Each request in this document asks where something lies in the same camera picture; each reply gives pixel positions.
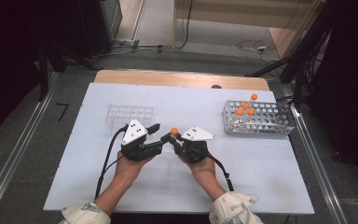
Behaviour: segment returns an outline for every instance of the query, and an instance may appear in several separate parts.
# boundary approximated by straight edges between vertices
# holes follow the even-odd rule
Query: sleeve cuff
[[[234,218],[254,216],[249,208],[257,202],[258,198],[251,194],[226,192],[213,202],[213,211],[210,220],[213,223],[228,223]]]
[[[110,224],[110,217],[95,203],[63,208],[62,215],[70,224]]]

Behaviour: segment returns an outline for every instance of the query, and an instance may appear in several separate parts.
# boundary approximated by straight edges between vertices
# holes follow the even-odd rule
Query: floor
[[[141,8],[142,4],[140,3],[142,2],[139,1],[135,8]],[[139,27],[136,29],[134,39],[140,39],[140,43],[143,45],[169,44],[172,32],[167,28],[168,26],[158,22],[166,22],[168,25],[168,23],[171,24],[171,21],[156,21],[153,15],[159,11],[159,15],[169,16],[170,13],[166,8],[170,8],[170,4],[169,1],[163,3],[145,1],[145,10],[139,20]],[[177,27],[179,29],[179,38],[177,39],[180,40],[181,21],[178,21]],[[211,27],[220,29],[220,35],[208,35],[208,29]],[[123,32],[122,38],[131,40],[134,30],[132,28],[127,30],[130,32],[126,34]],[[151,49],[132,54],[111,54],[95,60],[95,63],[106,69],[191,71],[243,76],[258,71],[268,63],[257,57],[249,46],[243,46],[248,50],[241,50],[237,48],[237,44],[247,40],[269,42],[271,37],[266,30],[261,27],[237,27],[234,25],[230,28],[229,26],[222,27],[222,24],[192,22],[189,27],[191,38],[189,38],[188,45],[180,52],[164,51],[157,54],[155,50]],[[230,34],[230,36],[222,37],[223,34]],[[206,45],[202,44],[204,43],[202,40],[205,38],[208,43]],[[268,61],[280,60],[271,44],[270,50],[261,55]],[[50,85],[53,88],[51,88],[48,101],[45,102],[45,107],[36,101],[39,92],[39,88],[36,87],[24,98],[0,128],[0,174],[5,169],[4,165],[7,160],[13,158],[10,156],[11,152],[21,154],[21,160],[18,163],[6,168],[10,171],[10,176],[6,176],[10,182],[1,186],[3,191],[1,191],[2,195],[0,194],[0,223],[58,223],[62,219],[58,212],[43,211],[43,205],[76,121],[84,94],[96,74],[96,72],[87,70],[72,61],[68,63],[71,65],[65,74],[51,74]],[[287,95],[287,91],[285,91],[287,86],[283,86],[277,79],[281,71],[282,69],[277,69],[263,76],[268,81],[270,89],[274,91],[276,98]],[[62,105],[65,104],[69,106],[60,119],[63,111]],[[312,167],[310,154],[304,146],[303,136],[296,130],[291,133],[290,137],[316,214],[290,217],[290,221],[291,223],[358,223],[358,167],[343,161],[332,160],[335,150],[330,145],[330,131],[312,115],[307,105],[301,105],[301,108],[301,115],[312,143],[328,175],[328,180],[339,198],[346,220],[337,221],[332,218],[326,205],[326,198],[321,191],[320,180]],[[43,116],[36,120],[37,125],[32,129],[27,127],[27,123],[28,120],[35,118],[35,111],[43,112]],[[19,139],[26,138],[21,135],[23,131],[31,132],[33,135],[19,146],[17,145]],[[285,223],[286,221],[286,216],[260,214],[260,217],[265,223]],[[155,223],[153,221],[156,222],[156,220],[144,219],[145,223]],[[118,223],[131,222],[120,220]]]

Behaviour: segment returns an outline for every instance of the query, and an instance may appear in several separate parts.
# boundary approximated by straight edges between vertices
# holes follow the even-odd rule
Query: wrist
[[[132,186],[133,180],[126,176],[115,175],[108,188],[127,191]]]
[[[208,182],[203,182],[200,184],[211,200],[214,202],[220,196],[226,193],[226,190],[222,188],[217,179],[210,180]]]

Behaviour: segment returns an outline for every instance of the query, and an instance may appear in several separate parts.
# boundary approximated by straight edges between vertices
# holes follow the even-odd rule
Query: forearm
[[[110,216],[115,210],[121,197],[131,185],[132,181],[125,178],[115,177],[106,190],[95,199],[94,203]]]
[[[199,181],[199,184],[202,186],[213,202],[226,193],[226,190],[222,188],[215,176],[201,180]]]

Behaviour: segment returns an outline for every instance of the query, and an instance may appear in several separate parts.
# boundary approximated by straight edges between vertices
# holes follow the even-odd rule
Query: person's left hand
[[[117,158],[123,156],[121,151],[117,153]],[[141,173],[142,167],[151,161],[153,158],[144,161],[129,161],[125,156],[121,158],[116,165],[116,172],[114,178],[125,180],[132,184],[132,182]]]

